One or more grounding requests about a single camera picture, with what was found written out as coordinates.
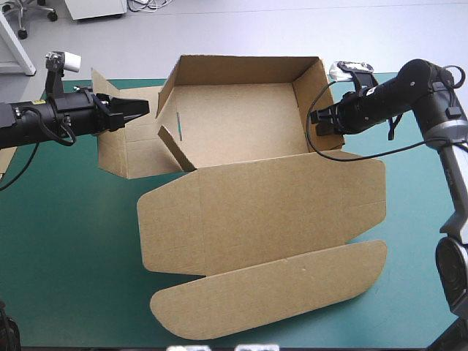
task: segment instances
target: wire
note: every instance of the wire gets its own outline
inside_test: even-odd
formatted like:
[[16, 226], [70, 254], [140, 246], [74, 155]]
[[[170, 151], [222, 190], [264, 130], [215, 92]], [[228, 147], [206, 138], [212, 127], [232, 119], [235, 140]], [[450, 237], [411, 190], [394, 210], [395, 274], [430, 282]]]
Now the wire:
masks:
[[462, 145], [463, 143], [468, 143], [468, 140], [464, 140], [462, 142], [456, 142], [456, 143], [452, 143], [449, 139], [445, 138], [445, 137], [433, 137], [433, 138], [430, 138], [430, 139], [427, 139], [427, 140], [423, 140], [423, 141], [420, 141], [419, 143], [414, 143], [412, 145], [408, 145], [408, 146], [405, 146], [403, 148], [396, 148], [394, 150], [390, 150], [390, 151], [385, 151], [385, 152], [381, 152], [379, 154], [373, 154], [373, 155], [368, 155], [368, 156], [360, 156], [360, 157], [353, 157], [353, 158], [349, 158], [349, 159], [340, 159], [338, 157], [333, 157], [333, 156], [329, 156], [327, 154], [324, 154], [323, 152], [321, 152], [318, 147], [316, 147], [316, 145], [312, 142], [312, 138], [311, 138], [311, 135], [310, 135], [310, 129], [311, 129], [311, 122], [312, 122], [312, 119], [311, 119], [311, 112], [313, 111], [314, 109], [314, 106], [315, 104], [317, 104], [317, 102], [319, 101], [320, 97], [322, 97], [322, 95], [325, 93], [325, 91], [330, 87], [332, 86], [334, 83], [336, 83], [336, 81], [331, 81], [329, 84], [327, 84], [326, 86], [323, 87], [323, 89], [320, 91], [320, 93], [317, 95], [317, 97], [314, 99], [314, 101], [311, 103], [310, 105], [310, 108], [309, 108], [309, 112], [307, 113], [307, 120], [306, 120], [306, 135], [307, 135], [307, 142], [309, 143], [310, 147], [315, 151], [317, 152], [321, 157], [324, 157], [326, 159], [329, 159], [331, 161], [337, 161], [337, 162], [355, 162], [355, 161], [363, 161], [365, 159], [374, 159], [376, 157], [382, 157], [382, 156], [387, 156], [387, 155], [391, 155], [391, 154], [396, 154], [398, 152], [402, 152], [402, 151], [407, 151], [407, 150], [411, 150], [412, 148], [417, 148], [418, 146], [421, 146], [421, 145], [426, 145], [426, 144], [429, 144], [429, 143], [433, 143], [433, 142], [436, 142], [436, 141], [443, 141], [445, 142], [444, 146], [450, 146], [450, 145], [455, 145], [455, 146], [458, 146], [459, 148], [465, 150], [466, 152], [468, 152], [468, 148], [465, 146], [465, 145]]
[[155, 13], [158, 9], [163, 8], [173, 2], [173, 0], [164, 0], [162, 3], [158, 3], [157, 0], [148, 0], [143, 3], [142, 0], [127, 0], [127, 7], [131, 12], [149, 12]]
[[23, 107], [21, 112], [24, 111], [31, 111], [32, 113], [35, 113], [37, 116], [37, 119], [39, 120], [39, 128], [41, 129], [42, 133], [44, 133], [45, 136], [47, 136], [49, 139], [62, 144], [63, 146], [72, 146], [76, 143], [76, 135], [72, 131], [72, 129], [69, 127], [69, 125], [66, 123], [65, 118], [63, 118], [60, 121], [60, 127], [68, 134], [69, 138], [72, 139], [71, 141], [65, 140], [58, 136], [56, 133], [52, 132], [44, 123], [44, 120], [42, 119], [42, 114], [41, 112], [30, 106]]
[[0, 187], [0, 192], [5, 190], [7, 187], [12, 185], [13, 183], [15, 183], [23, 175], [23, 173], [28, 169], [29, 165], [31, 164], [34, 156], [36, 155], [38, 148], [39, 148], [39, 143], [36, 143], [33, 151], [31, 152], [31, 156], [29, 157], [27, 163], [24, 165], [23, 169], [17, 175], [15, 175], [11, 181], [9, 181], [8, 183]]

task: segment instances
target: cardboard box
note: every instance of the cardboard box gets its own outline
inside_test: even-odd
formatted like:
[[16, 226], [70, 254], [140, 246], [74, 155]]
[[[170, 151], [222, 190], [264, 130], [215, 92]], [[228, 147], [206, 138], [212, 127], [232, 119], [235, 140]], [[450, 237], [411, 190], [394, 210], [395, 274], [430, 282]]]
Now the cardboard box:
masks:
[[[327, 82], [317, 57], [182, 56], [158, 104], [158, 87], [118, 90], [94, 71], [96, 92], [148, 99], [151, 106], [149, 115], [98, 137], [99, 166], [139, 178], [307, 153], [307, 111]], [[327, 90], [317, 106], [332, 102]], [[161, 126], [192, 167], [180, 165], [177, 151], [157, 137]], [[315, 140], [321, 150], [343, 144], [338, 135]]]
[[[182, 56], [174, 67], [151, 132], [189, 174], [137, 205], [145, 267], [207, 276], [151, 299], [171, 332], [244, 331], [352, 298], [379, 276], [385, 244], [346, 243], [385, 217], [383, 163], [331, 162], [306, 143], [327, 82], [316, 57]], [[332, 103], [327, 90], [317, 108]], [[312, 137], [354, 156], [333, 150], [341, 136]]]

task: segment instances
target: cardboard flap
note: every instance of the cardboard flap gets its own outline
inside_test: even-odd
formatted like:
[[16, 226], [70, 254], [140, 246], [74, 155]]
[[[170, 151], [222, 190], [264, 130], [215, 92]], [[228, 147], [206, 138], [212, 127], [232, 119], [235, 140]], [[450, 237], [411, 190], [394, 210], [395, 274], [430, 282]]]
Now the cardboard flap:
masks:
[[0, 179], [7, 172], [16, 148], [3, 148], [0, 150]]
[[177, 336], [215, 339], [354, 298], [386, 254], [383, 241], [301, 254], [161, 290], [151, 310]]
[[301, 154], [207, 167], [137, 208], [148, 270], [213, 275], [342, 245], [380, 223], [385, 166]]
[[170, 134], [166, 127], [161, 126], [161, 129], [159, 129], [158, 132], [158, 136], [167, 146], [171, 154], [175, 157], [175, 159], [177, 160], [184, 172], [192, 172], [195, 170], [195, 166], [189, 161], [187, 156], [185, 156], [183, 151], [178, 147], [173, 136]]
[[93, 70], [92, 78], [95, 92], [125, 99], [145, 99], [150, 107], [148, 115], [130, 121], [125, 128], [98, 136], [99, 166], [125, 178], [180, 172], [176, 159], [157, 136], [165, 122], [163, 118], [155, 119], [161, 87], [119, 90], [96, 70]]

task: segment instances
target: white cabinet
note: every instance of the white cabinet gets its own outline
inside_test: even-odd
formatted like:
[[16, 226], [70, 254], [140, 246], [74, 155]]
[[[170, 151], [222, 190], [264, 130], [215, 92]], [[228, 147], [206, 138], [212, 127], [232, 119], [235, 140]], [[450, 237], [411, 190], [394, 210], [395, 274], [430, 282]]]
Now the white cabinet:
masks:
[[65, 0], [74, 20], [127, 12], [127, 0]]

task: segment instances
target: white desk leg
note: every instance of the white desk leg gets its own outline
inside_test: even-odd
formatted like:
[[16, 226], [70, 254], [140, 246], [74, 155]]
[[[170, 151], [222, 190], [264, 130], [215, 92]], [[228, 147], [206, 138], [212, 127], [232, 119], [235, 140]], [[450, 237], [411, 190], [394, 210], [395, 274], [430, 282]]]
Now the white desk leg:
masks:
[[36, 68], [32, 64], [28, 55], [26, 54], [23, 46], [13, 32], [10, 24], [7, 22], [5, 16], [0, 11], [0, 37], [3, 38], [8, 48], [15, 57], [16, 63], [0, 63], [0, 73], [21, 73], [24, 72], [26, 75], [34, 75]]

